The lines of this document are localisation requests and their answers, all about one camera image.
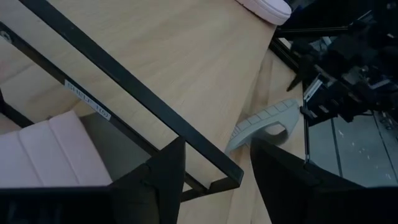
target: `black shelf rack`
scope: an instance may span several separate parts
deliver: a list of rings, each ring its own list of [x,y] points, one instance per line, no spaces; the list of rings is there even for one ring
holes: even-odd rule
[[[243,170],[228,156],[209,142],[193,126],[178,115],[171,107],[164,103],[148,87],[140,82],[133,74],[125,69],[110,54],[103,50],[97,43],[89,38],[74,23],[46,0],[19,0],[26,8],[62,36],[70,45],[76,48],[93,64],[101,69],[108,77],[115,81],[124,91],[128,92],[142,106],[161,120],[172,131],[178,134],[178,138],[184,139],[203,157],[208,159],[215,167],[222,171],[226,177],[216,180],[205,187],[192,175],[185,174],[185,182],[192,188],[183,192],[181,201],[187,201],[205,195],[224,192],[238,188],[243,178]],[[96,111],[134,141],[150,155],[155,155],[159,150],[149,141],[132,129],[105,105],[88,93],[82,86],[71,79],[66,73],[55,66],[49,59],[19,37],[15,32],[0,21],[0,34],[14,47],[28,56],[33,62],[42,67],[47,73],[58,80],[62,85],[70,85],[75,93],[84,95],[83,100],[90,106],[96,105]],[[3,113],[20,127],[33,124],[23,114],[9,106],[0,94],[0,113]]]

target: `pink foam pad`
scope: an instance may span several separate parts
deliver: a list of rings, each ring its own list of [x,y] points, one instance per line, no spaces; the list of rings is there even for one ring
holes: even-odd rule
[[[98,186],[111,182],[73,111],[0,136],[1,188]]]

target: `black metal frame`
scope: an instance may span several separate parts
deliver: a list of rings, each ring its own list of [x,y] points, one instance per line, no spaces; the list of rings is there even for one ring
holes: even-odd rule
[[[301,38],[301,37],[329,37],[341,35],[349,32],[349,26],[342,27],[321,27],[321,28],[306,28],[306,29],[283,29],[278,28],[275,31],[274,36],[269,44],[269,49],[278,56],[281,61],[283,61],[290,69],[292,69],[296,74],[299,72],[299,57],[293,54],[290,49],[279,40],[279,38]],[[305,90],[308,83],[302,83],[303,89]],[[303,107],[307,108],[307,104],[304,101]],[[313,124],[304,118],[304,135],[305,135],[305,152],[306,160],[309,160],[310,156],[310,146],[309,146],[309,136],[308,128]]]
[[[61,12],[54,8],[46,0],[19,0],[26,8],[31,10],[37,17],[44,21],[55,32],[61,35],[69,44],[76,48],[93,64],[101,69],[107,76],[114,80],[123,90],[128,92],[135,98],[142,106],[148,109],[153,115],[161,120],[172,131],[177,133],[180,137],[189,143],[195,150],[197,150],[203,157],[208,159],[220,171],[226,174],[227,177],[216,180],[211,183],[209,188],[186,173],[185,182],[192,187],[182,194],[182,201],[191,200],[197,197],[215,194],[226,190],[238,188],[243,178],[243,170],[236,165],[228,156],[219,150],[214,144],[209,142],[202,134],[200,134],[193,126],[185,121],[179,114],[177,114],[171,107],[164,103],[158,96],[156,96],[148,87],[141,83],[133,74],[126,70],[119,62],[117,62],[110,54],[103,50],[97,43],[91,40],[83,31],[81,31],[75,24],[69,21]],[[37,65],[42,67],[51,76],[57,79],[62,85],[65,80],[77,87],[86,96],[91,98],[95,103],[106,110],[111,118],[109,122],[118,128],[127,137],[137,143],[138,146],[147,151],[150,155],[154,155],[159,150],[150,142],[143,138],[139,133],[133,130],[128,124],[120,119],[116,114],[111,112],[105,105],[99,102],[95,97],[89,94],[77,82],[73,81],[67,74],[56,67],[51,61],[45,58],[40,52],[34,49],[10,28],[0,22],[0,33],[5,35],[7,40],[19,49],[22,53],[27,55]],[[18,111],[12,109],[5,103],[0,101],[1,112],[5,116],[12,119],[22,127],[27,124],[32,124],[31,121],[21,115]]]

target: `gray curved handle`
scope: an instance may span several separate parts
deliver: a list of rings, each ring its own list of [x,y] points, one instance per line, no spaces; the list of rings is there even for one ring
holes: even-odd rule
[[[296,100],[284,100],[270,106],[235,126],[225,154],[249,143],[253,137],[261,138],[275,145],[286,142],[299,120],[299,104]],[[279,134],[270,134],[266,128],[280,124],[284,130]]]

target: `wooden table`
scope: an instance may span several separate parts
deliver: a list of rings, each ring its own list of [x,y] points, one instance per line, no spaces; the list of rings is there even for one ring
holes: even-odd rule
[[[49,2],[224,150],[257,77],[274,26],[234,0]],[[176,138],[165,124],[21,3],[4,0],[0,6],[0,21],[155,147],[162,149]],[[3,49],[12,48],[3,40],[0,44]],[[41,121],[79,102],[18,51],[11,50],[0,59],[0,88],[5,99],[31,120]],[[219,176],[219,170],[190,146],[187,172],[205,186]]]
[[[289,98],[296,99],[302,105],[303,91],[300,85],[286,92],[294,75],[286,64],[268,50],[239,120]],[[305,158],[303,116],[300,116],[289,140],[280,147],[302,159]],[[179,223],[271,224],[254,179],[249,148],[242,146],[233,153],[232,157],[244,170],[240,188],[182,203]]]

